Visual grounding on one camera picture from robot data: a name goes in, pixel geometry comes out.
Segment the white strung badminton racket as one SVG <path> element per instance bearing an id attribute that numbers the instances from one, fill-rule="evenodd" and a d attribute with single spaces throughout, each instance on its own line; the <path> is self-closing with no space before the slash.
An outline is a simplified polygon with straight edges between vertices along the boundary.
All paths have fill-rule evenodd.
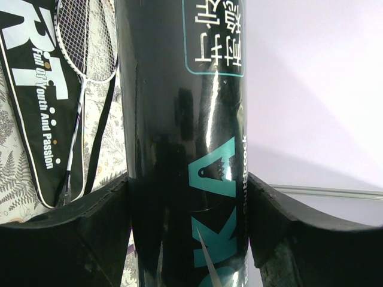
<path id="1" fill-rule="evenodd" d="M 71 202 L 71 168 L 87 84 L 108 83 L 116 74 L 118 49 L 114 16 L 111 1 L 56 2 L 56 38 L 65 60 L 81 82 L 66 172 L 56 193 L 57 207 Z"/>

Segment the black shuttlecock tube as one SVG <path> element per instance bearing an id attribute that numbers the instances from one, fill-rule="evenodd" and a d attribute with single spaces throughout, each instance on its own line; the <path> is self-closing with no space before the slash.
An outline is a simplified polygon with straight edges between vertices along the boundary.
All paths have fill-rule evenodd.
<path id="1" fill-rule="evenodd" d="M 116 1 L 139 286 L 248 286 L 244 1 Z"/>

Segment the black sport racket cover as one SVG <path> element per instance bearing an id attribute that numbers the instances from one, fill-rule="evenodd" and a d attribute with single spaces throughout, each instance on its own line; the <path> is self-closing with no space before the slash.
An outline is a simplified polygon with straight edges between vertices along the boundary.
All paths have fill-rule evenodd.
<path id="1" fill-rule="evenodd" d="M 1 65 L 38 200 L 50 209 L 56 207 L 65 176 L 81 90 L 56 38 L 56 2 L 1 2 Z M 71 168 L 71 201 L 86 187 L 84 106 Z"/>

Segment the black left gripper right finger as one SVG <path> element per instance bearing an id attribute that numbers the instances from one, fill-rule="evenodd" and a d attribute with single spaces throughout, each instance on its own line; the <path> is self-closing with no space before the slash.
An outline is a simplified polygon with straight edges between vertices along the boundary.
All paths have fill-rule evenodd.
<path id="1" fill-rule="evenodd" d="M 316 210 L 252 173 L 248 211 L 264 286 L 382 286 L 382 227 Z"/>

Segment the floral patterned table mat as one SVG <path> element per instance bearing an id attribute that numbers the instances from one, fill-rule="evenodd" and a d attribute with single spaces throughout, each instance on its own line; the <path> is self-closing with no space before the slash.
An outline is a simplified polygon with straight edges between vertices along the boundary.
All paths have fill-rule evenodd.
<path id="1" fill-rule="evenodd" d="M 93 85 L 87 89 L 84 112 L 83 163 L 86 187 L 80 198 L 126 174 L 118 76 L 115 75 L 106 84 Z M 1 225 L 24 223 L 57 208 L 47 208 L 38 200 L 1 65 Z"/>

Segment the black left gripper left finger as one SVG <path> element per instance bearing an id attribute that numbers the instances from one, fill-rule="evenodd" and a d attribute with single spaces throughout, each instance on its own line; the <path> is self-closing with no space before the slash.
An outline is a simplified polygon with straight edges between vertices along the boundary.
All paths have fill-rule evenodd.
<path id="1" fill-rule="evenodd" d="M 63 207 L 1 225 L 1 286 L 120 286 L 131 230 L 127 175 Z"/>

